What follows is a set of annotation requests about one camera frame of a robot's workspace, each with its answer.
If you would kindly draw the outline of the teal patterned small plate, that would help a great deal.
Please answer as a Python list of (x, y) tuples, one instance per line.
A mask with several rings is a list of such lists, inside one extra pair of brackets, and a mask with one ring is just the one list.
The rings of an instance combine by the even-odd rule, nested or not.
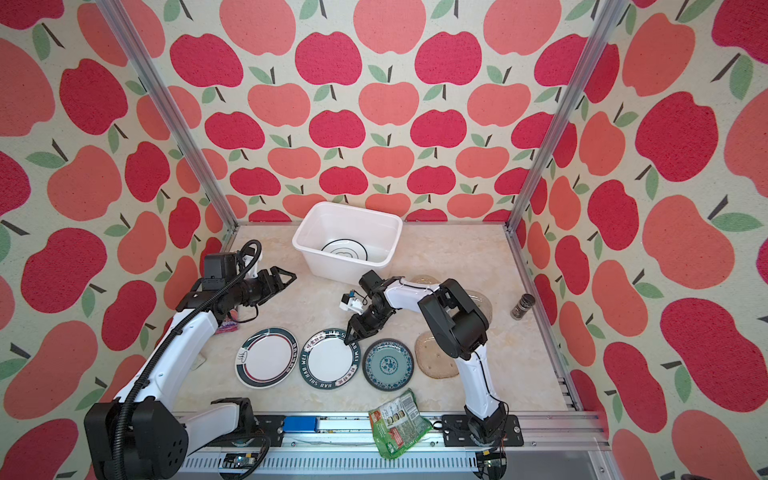
[(397, 391), (405, 387), (414, 373), (414, 357), (408, 347), (395, 339), (373, 343), (363, 358), (363, 373), (374, 388)]

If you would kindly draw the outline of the white plate flower emblem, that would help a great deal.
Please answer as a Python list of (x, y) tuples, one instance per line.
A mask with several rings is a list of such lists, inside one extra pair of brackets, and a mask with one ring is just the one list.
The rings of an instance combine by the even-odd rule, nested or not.
[(354, 260), (367, 261), (369, 258), (367, 248), (361, 242), (349, 238), (329, 241), (322, 247), (321, 251)]

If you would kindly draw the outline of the green rim plate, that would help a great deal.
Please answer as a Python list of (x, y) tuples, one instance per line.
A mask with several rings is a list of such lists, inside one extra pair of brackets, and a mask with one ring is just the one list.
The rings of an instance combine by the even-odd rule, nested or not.
[(307, 340), (300, 351), (299, 369), (309, 386), (334, 390), (352, 380), (362, 354), (356, 342), (347, 345), (345, 340), (346, 332), (338, 328), (321, 330)]

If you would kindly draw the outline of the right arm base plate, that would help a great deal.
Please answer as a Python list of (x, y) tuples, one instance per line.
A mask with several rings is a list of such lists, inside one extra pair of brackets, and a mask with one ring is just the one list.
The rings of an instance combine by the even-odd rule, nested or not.
[(474, 415), (443, 415), (437, 430), (447, 447), (522, 447), (522, 428), (515, 415), (494, 414), (484, 420)]

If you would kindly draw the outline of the white plate red green stripes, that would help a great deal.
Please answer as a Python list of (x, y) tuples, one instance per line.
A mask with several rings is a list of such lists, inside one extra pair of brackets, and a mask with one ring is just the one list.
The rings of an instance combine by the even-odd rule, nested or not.
[(282, 382), (298, 360), (298, 343), (283, 328), (267, 328), (249, 337), (235, 357), (235, 373), (245, 386), (266, 389)]

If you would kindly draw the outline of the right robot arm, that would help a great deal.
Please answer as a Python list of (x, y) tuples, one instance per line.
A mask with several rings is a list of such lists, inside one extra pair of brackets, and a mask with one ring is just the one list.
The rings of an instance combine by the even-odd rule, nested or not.
[(341, 297), (340, 308), (352, 314), (344, 343), (376, 335), (400, 310), (422, 314), (437, 345), (457, 365), (473, 441), (480, 446), (499, 445), (505, 436), (508, 406), (497, 397), (488, 366), (489, 321), (459, 282), (452, 278), (440, 284), (409, 282), (401, 276), (383, 279), (370, 270), (359, 284), (364, 296), (351, 290)]

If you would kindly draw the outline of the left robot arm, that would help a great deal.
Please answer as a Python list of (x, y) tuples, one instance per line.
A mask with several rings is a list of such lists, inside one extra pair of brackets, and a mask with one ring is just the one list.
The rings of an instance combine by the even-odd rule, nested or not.
[(99, 479), (169, 479), (188, 455), (212, 442), (261, 436), (249, 400), (222, 398), (182, 418), (172, 410), (179, 389), (225, 316), (237, 306), (261, 306), (296, 279), (273, 266), (248, 278), (200, 279), (184, 296), (161, 343), (134, 378), (84, 420)]

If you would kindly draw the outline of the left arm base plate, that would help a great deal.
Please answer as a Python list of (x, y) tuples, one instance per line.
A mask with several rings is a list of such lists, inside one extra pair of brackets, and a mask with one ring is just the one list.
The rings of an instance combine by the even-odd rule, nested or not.
[(214, 439), (209, 446), (260, 448), (269, 439), (271, 447), (281, 447), (285, 419), (284, 415), (256, 415), (247, 426)]

